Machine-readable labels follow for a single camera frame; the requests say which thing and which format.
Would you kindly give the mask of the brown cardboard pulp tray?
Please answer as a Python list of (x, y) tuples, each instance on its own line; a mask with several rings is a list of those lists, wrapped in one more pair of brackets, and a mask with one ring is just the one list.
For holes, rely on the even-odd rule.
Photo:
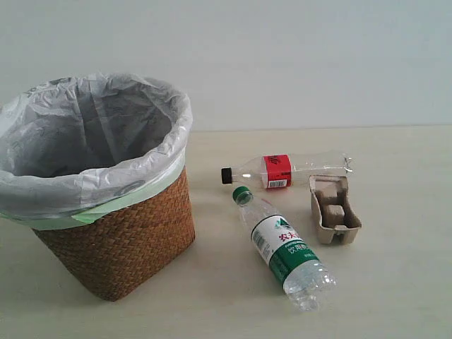
[(311, 216), (321, 244), (354, 242), (362, 223), (349, 200), (346, 176), (312, 175), (309, 178)]

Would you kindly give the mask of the clear bottle green label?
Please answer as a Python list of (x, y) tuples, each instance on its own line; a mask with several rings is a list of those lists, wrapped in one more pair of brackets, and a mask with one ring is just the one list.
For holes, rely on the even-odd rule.
[(321, 295), (336, 279), (280, 211), (245, 186), (232, 193), (240, 218), (291, 303), (301, 311), (319, 308)]

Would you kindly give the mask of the brown woven wicker trash basket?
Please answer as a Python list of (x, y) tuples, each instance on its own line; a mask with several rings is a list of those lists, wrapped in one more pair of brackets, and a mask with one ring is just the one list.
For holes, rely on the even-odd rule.
[(186, 172), (158, 195), (93, 224), (35, 234), (87, 290), (117, 301), (195, 240)]

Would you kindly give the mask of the white plastic trash bag liner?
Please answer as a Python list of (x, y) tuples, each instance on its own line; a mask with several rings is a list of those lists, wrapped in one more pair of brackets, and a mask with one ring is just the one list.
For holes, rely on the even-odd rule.
[(35, 230), (89, 225), (180, 176), (188, 95), (128, 73), (60, 78), (1, 107), (1, 216)]

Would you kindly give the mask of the clear bottle red label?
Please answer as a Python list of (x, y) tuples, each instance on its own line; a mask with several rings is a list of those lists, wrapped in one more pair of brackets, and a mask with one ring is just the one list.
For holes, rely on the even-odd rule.
[(224, 185), (243, 184), (260, 189), (281, 189), (304, 185), (313, 175), (339, 175), (352, 172), (352, 158), (339, 151), (308, 155), (278, 154), (255, 157), (243, 165), (223, 167)]

